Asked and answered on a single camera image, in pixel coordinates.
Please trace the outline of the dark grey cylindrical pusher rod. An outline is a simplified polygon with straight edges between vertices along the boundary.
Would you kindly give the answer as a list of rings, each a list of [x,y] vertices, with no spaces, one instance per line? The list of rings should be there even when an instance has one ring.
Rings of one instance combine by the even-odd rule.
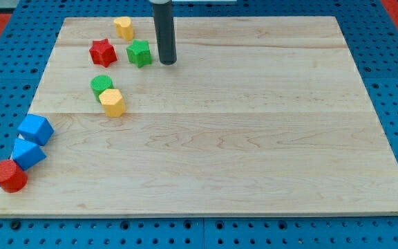
[[[151,5],[160,62],[172,65],[177,61],[172,0],[151,0]]]

